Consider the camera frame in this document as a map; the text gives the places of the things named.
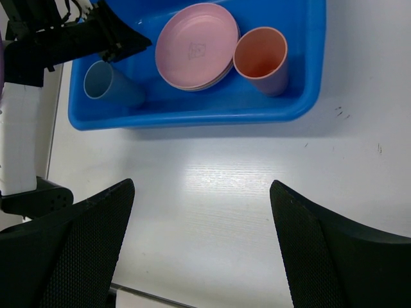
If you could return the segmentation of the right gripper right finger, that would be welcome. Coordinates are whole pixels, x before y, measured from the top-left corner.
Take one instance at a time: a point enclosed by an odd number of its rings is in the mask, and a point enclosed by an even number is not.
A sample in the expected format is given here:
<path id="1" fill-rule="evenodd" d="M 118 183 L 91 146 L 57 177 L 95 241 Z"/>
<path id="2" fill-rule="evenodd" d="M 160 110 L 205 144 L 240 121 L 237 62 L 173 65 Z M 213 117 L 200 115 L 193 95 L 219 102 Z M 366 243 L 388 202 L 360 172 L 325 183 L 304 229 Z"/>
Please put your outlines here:
<path id="1" fill-rule="evenodd" d="M 278 180 L 270 202 L 294 307 L 410 307 L 410 238 L 348 219 Z"/>

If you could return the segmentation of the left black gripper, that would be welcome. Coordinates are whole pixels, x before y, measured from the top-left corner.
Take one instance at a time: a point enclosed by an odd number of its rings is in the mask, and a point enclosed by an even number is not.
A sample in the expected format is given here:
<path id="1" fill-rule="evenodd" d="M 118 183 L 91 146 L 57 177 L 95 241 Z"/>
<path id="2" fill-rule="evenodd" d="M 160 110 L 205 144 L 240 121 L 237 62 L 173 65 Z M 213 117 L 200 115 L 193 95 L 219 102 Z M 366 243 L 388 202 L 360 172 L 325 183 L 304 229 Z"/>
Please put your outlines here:
<path id="1" fill-rule="evenodd" d="M 3 49 L 5 83 L 42 87 L 44 71 L 94 53 L 118 62 L 145 51 L 152 41 L 124 23 L 102 3 L 102 12 L 91 12 L 82 22 L 64 24 L 62 18 L 32 13 L 8 13 Z"/>

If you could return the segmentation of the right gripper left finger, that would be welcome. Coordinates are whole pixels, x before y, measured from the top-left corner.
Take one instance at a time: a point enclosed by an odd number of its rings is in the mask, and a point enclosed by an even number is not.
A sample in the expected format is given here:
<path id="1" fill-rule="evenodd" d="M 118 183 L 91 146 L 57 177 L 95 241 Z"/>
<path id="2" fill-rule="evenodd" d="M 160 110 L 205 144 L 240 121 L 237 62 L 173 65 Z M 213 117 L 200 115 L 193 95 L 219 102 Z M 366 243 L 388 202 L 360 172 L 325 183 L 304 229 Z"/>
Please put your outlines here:
<path id="1" fill-rule="evenodd" d="M 81 202 L 44 179 L 1 197 L 26 218 L 1 231 L 2 307 L 106 307 L 134 202 L 131 179 Z"/>

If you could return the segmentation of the blue plastic cup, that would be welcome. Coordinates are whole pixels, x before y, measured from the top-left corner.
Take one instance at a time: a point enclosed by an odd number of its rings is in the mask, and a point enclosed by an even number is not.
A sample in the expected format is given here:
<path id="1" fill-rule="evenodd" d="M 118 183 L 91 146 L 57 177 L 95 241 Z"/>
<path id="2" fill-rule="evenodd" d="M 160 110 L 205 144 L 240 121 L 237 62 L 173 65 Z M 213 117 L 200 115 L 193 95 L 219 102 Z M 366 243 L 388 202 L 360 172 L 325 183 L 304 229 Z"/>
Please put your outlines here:
<path id="1" fill-rule="evenodd" d="M 94 62 L 88 68 L 83 80 L 83 90 L 90 99 L 124 107 L 140 107 L 146 100 L 142 86 L 102 60 Z"/>

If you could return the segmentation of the pink plastic plate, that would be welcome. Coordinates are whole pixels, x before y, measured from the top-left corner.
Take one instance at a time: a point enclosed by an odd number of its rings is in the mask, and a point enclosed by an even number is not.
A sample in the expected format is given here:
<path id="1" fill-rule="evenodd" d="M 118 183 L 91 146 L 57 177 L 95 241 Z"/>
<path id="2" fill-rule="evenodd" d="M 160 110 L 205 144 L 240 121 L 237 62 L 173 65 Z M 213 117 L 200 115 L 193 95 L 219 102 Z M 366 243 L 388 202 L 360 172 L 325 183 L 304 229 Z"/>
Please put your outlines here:
<path id="1" fill-rule="evenodd" d="M 172 87 L 196 92 L 212 87 L 233 67 L 240 29 L 232 14 L 214 3 L 197 3 L 176 13 L 163 27 L 155 64 Z"/>

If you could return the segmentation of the orange plastic cup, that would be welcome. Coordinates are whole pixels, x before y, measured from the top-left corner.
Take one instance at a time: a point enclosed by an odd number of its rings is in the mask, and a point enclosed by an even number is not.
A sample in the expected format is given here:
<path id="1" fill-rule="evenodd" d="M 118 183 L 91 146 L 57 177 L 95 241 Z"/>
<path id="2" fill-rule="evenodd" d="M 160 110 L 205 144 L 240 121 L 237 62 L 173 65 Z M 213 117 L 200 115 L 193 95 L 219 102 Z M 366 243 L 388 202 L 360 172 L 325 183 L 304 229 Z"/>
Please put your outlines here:
<path id="1" fill-rule="evenodd" d="M 233 64 L 266 96 L 279 96 L 288 86 L 288 43 L 275 28 L 263 26 L 244 34 L 234 50 Z"/>

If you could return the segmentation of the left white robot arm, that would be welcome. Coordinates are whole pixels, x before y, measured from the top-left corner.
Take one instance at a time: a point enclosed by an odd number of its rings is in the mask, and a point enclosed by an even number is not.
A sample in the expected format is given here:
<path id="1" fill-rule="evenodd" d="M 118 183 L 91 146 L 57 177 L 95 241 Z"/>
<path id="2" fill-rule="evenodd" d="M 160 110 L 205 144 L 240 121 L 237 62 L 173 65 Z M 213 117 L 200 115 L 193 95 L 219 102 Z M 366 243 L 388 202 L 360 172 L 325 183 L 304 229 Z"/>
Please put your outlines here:
<path id="1" fill-rule="evenodd" d="M 44 73 L 97 54 L 118 62 L 151 40 L 126 25 L 105 1 L 76 6 L 75 20 L 54 1 L 3 1 L 1 37 L 1 210 L 35 219 L 72 205 L 72 192 L 36 175 L 35 142 Z"/>

